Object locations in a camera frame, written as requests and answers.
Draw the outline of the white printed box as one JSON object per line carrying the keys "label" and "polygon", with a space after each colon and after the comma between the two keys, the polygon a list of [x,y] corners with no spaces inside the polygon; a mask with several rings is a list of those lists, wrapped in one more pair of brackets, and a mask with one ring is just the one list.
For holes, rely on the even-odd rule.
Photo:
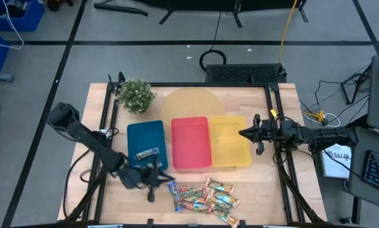
{"label": "white printed box", "polygon": [[352,153],[350,147],[334,144],[333,146],[330,146],[326,150],[322,151],[320,155],[324,177],[338,179],[349,178],[349,171],[341,164],[347,168],[351,167]]}

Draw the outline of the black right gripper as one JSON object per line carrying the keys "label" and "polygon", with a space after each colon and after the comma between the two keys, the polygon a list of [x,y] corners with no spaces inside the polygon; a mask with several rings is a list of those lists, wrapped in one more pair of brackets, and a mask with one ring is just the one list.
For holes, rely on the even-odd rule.
{"label": "black right gripper", "polygon": [[239,134],[252,143],[257,144],[256,154],[262,155],[264,152],[264,141],[272,142],[274,140],[275,129],[270,120],[261,120],[259,114],[255,114],[253,126],[240,130]]}

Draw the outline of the small potted green plant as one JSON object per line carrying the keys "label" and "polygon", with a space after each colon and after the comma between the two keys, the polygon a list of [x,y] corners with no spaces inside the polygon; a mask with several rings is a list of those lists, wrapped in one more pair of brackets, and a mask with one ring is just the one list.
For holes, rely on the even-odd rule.
{"label": "small potted green plant", "polygon": [[156,97],[150,83],[142,79],[127,79],[120,84],[117,101],[131,114],[145,112]]}

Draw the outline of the yellow power plug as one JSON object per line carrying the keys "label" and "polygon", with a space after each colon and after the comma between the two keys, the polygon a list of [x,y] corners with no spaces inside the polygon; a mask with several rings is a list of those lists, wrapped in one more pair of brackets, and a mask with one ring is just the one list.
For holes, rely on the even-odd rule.
{"label": "yellow power plug", "polygon": [[323,123],[325,121],[324,118],[324,111],[320,111],[318,113],[311,113],[311,112],[304,112],[303,115],[308,118],[310,121],[312,121],[311,118],[314,118],[317,122]]}

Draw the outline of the yellow plastic bin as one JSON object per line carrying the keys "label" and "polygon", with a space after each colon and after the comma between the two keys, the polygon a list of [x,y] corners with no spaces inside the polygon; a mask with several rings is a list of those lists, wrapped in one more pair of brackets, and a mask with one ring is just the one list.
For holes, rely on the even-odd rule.
{"label": "yellow plastic bin", "polygon": [[251,164],[249,141],[239,134],[239,131],[246,127],[244,116],[220,116],[209,119],[214,167],[244,167]]}

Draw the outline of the orange and light-blue granola bar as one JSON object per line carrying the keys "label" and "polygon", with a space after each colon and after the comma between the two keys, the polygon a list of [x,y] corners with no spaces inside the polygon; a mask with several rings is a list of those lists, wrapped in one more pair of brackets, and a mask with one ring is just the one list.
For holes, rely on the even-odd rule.
{"label": "orange and light-blue granola bar", "polygon": [[219,199],[220,201],[223,201],[234,208],[237,208],[240,202],[237,198],[234,198],[229,193],[215,189],[212,189],[209,193],[208,198],[211,199],[212,197]]}

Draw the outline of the round woven straw placemat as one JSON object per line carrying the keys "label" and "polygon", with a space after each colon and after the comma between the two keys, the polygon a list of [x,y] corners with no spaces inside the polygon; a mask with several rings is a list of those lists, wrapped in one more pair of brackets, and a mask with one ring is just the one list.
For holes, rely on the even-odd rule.
{"label": "round woven straw placemat", "polygon": [[174,118],[225,116],[222,102],[211,92],[186,87],[166,97],[160,106],[158,118],[170,124]]}

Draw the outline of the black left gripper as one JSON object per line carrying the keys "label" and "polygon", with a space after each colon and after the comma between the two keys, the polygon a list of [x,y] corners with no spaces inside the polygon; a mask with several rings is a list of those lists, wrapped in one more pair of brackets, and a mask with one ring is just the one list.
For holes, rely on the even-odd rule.
{"label": "black left gripper", "polygon": [[154,190],[158,187],[158,184],[174,180],[170,175],[164,173],[162,170],[158,170],[158,159],[156,157],[152,159],[150,167],[147,165],[144,168],[131,168],[125,163],[117,171],[117,174],[121,183],[127,189],[142,189],[147,187],[149,189],[147,200],[150,203],[154,202]]}

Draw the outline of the orange-green-wrapped granola bar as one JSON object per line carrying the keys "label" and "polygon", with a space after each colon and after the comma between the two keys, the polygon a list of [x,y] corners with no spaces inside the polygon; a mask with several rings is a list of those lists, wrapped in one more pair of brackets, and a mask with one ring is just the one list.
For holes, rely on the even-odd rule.
{"label": "orange-green-wrapped granola bar", "polygon": [[214,203],[211,204],[211,209],[212,213],[215,214],[217,217],[221,218],[222,220],[227,219],[230,215],[230,209],[224,208]]}
{"label": "orange-green-wrapped granola bar", "polygon": [[234,218],[230,215],[228,215],[226,218],[223,219],[227,224],[230,225],[231,228],[237,228],[239,225],[239,219]]}
{"label": "orange-green-wrapped granola bar", "polygon": [[224,184],[222,182],[218,182],[217,180],[214,180],[210,177],[208,177],[206,179],[205,186],[206,187],[212,187],[213,189],[216,189],[218,191],[223,191],[223,192],[226,192],[228,194],[232,194],[234,189],[235,189],[231,185],[227,185],[227,184]]}

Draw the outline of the red-green-wrapped granola bar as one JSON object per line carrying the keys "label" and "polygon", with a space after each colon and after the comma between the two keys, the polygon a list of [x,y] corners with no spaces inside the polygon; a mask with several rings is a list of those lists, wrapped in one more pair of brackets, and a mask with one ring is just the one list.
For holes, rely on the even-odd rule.
{"label": "red-green-wrapped granola bar", "polygon": [[205,188],[180,186],[179,192],[182,196],[200,196],[205,198],[207,193]]}
{"label": "red-green-wrapped granola bar", "polygon": [[196,195],[186,195],[182,196],[182,199],[180,200],[182,203],[200,203],[205,204],[206,198],[202,196],[196,196]]}
{"label": "red-green-wrapped granola bar", "polygon": [[210,214],[213,211],[215,204],[214,203],[202,204],[202,203],[194,203],[194,202],[185,202],[183,203],[183,206],[186,209],[193,210],[195,212]]}

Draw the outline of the grey desk with keyboard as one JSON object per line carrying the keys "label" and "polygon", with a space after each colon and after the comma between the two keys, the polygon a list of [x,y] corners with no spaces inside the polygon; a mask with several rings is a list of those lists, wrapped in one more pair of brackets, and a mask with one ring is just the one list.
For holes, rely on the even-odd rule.
{"label": "grey desk with keyboard", "polygon": [[[379,133],[361,127],[356,128],[356,133],[359,142],[352,148],[351,170],[362,176],[366,152],[373,150],[379,153]],[[363,182],[360,177],[354,174],[349,177],[348,190],[353,196],[379,206],[379,190]]]}

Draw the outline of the black metal table frame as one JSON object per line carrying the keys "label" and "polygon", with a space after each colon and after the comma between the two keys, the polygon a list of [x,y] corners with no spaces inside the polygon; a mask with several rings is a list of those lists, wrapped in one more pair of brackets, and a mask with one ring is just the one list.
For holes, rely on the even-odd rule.
{"label": "black metal table frame", "polygon": [[[229,87],[202,84],[205,91],[214,94],[229,115],[242,115],[248,124],[252,124],[255,114],[268,117],[266,93],[262,87]],[[104,105],[112,106],[114,96],[108,93],[105,83],[93,83],[87,92],[85,106],[79,112],[82,123],[95,130],[101,127],[101,120],[107,124],[114,122],[119,130],[113,139],[113,148],[127,152],[127,126],[136,122],[158,119],[159,108],[163,101],[175,91],[174,87],[156,87],[156,98],[149,110],[141,115],[131,115],[122,108],[117,111],[104,110]],[[208,177],[232,184],[239,206],[232,215],[244,220],[247,225],[282,225],[287,219],[283,209],[278,169],[273,163],[274,148],[266,144],[262,155],[253,155],[249,166],[242,168],[209,168],[200,171],[181,172],[173,167],[168,169],[176,182],[185,186],[202,186]],[[316,176],[312,158],[303,146],[293,155],[294,168],[301,194],[316,214],[326,218],[325,207]],[[221,225],[216,215],[206,215],[193,211],[175,212],[173,200],[167,187],[162,186],[155,192],[154,202],[148,202],[145,189],[126,189],[117,178],[108,177],[102,196],[94,195],[89,209],[84,211],[82,219],[98,218],[104,224],[145,224],[152,219],[155,225],[161,224],[197,224]]]}

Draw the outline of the red plastic bin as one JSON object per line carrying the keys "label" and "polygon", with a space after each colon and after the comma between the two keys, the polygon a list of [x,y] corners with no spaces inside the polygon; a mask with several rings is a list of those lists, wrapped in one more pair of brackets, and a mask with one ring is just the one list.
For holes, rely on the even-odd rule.
{"label": "red plastic bin", "polygon": [[171,121],[173,167],[187,170],[211,166],[211,142],[206,117],[174,118]]}

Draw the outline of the black partition screen with feet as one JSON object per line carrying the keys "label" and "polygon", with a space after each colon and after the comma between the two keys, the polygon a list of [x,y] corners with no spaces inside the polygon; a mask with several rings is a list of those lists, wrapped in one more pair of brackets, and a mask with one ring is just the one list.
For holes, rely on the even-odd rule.
{"label": "black partition screen with feet", "polygon": [[167,10],[159,24],[169,18],[174,11],[221,11],[232,12],[238,28],[242,28],[238,14],[244,11],[276,10],[295,8],[301,13],[305,23],[309,20],[303,10],[307,0],[131,0],[146,5]]}

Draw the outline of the blue plastic bin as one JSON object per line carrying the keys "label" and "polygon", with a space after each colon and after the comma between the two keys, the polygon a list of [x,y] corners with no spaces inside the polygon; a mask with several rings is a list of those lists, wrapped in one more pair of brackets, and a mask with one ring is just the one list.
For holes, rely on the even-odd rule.
{"label": "blue plastic bin", "polygon": [[[165,132],[163,122],[160,120],[130,124],[127,127],[128,139],[128,164],[133,168],[144,168],[151,166],[152,159],[156,157],[163,166],[160,170],[168,169],[166,155]],[[137,161],[134,155],[147,149],[158,148],[159,154],[149,156]]]}

